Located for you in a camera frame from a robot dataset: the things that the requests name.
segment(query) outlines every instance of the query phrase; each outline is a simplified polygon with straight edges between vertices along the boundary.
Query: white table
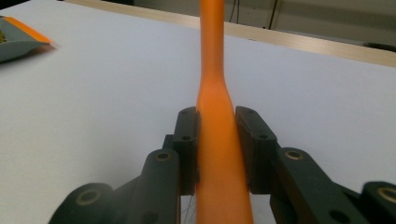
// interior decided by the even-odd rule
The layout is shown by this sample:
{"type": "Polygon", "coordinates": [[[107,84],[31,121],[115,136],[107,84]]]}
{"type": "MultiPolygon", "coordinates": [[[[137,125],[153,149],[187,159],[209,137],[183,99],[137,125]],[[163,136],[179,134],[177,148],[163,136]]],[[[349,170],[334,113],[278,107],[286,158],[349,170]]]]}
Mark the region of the white table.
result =
{"type": "MultiPolygon", "coordinates": [[[[0,15],[53,40],[0,64],[2,223],[46,223],[76,187],[138,176],[195,105],[197,29],[45,0],[0,15]]],[[[226,36],[225,70],[234,105],[333,181],[396,183],[396,68],[226,36]]],[[[256,223],[273,222],[267,197],[252,204],[256,223]]]]}

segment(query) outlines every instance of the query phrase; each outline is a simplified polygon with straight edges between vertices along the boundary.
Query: orange handle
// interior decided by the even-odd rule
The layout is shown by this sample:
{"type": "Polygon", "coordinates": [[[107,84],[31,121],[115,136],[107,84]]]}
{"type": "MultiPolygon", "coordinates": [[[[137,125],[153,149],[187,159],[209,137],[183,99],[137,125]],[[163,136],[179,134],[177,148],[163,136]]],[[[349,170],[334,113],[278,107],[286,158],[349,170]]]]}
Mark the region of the orange handle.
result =
{"type": "Polygon", "coordinates": [[[197,223],[253,223],[239,135],[223,72],[224,1],[201,0],[197,223]]]}

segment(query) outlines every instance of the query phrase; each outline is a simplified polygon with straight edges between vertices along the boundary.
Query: wire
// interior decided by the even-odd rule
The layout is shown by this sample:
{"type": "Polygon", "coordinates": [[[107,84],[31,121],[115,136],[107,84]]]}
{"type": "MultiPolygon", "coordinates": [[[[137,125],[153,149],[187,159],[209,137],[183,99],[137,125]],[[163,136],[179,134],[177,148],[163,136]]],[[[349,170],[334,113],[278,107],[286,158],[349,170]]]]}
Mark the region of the wire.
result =
{"type": "Polygon", "coordinates": [[[240,0],[238,0],[238,7],[236,8],[236,24],[239,22],[239,2],[240,0]]]}
{"type": "MultiPolygon", "coordinates": [[[[235,9],[235,3],[236,3],[236,0],[233,0],[233,10],[235,9]]],[[[230,22],[233,19],[233,10],[231,11],[230,22]]]]}

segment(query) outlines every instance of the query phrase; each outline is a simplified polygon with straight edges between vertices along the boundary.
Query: gray object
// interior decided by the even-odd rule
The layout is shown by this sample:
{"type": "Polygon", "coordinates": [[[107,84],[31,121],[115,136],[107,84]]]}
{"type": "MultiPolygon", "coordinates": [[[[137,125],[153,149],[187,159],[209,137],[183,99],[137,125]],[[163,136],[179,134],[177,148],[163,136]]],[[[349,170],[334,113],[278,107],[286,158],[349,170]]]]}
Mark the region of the gray object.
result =
{"type": "Polygon", "coordinates": [[[39,41],[24,30],[0,17],[0,62],[20,57],[32,49],[49,45],[49,41],[39,41]]]}

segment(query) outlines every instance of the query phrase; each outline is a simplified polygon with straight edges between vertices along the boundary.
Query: orange item on table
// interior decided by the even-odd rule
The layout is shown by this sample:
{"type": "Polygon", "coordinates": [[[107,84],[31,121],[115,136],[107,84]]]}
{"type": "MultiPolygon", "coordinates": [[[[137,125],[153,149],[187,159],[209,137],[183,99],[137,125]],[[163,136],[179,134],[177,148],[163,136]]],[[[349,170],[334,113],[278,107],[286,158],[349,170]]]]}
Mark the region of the orange item on table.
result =
{"type": "Polygon", "coordinates": [[[201,0],[202,77],[197,109],[197,223],[253,223],[233,104],[223,69],[224,1],[201,0]]]}

